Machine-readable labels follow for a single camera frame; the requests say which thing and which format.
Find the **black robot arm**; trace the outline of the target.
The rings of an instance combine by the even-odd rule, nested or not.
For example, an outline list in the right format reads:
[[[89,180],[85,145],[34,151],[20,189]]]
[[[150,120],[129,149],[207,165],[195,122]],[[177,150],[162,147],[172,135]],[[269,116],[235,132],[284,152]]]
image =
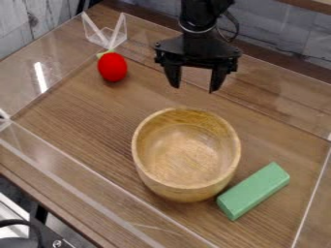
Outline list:
[[[239,33],[239,23],[228,7],[233,0],[181,0],[179,25],[183,34],[154,43],[154,62],[164,68],[169,84],[180,87],[181,67],[212,71],[209,92],[220,89],[227,75],[237,70],[241,50],[231,44]],[[225,16],[233,23],[235,35],[228,39],[217,28]]]

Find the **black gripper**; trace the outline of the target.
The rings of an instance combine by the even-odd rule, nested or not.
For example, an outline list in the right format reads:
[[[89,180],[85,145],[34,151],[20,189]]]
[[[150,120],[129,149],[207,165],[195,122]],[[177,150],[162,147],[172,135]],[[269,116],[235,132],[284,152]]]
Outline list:
[[[227,74],[237,70],[240,49],[228,43],[216,30],[181,35],[154,43],[154,62],[164,66],[169,84],[180,87],[181,66],[211,68],[209,92],[220,89]]]

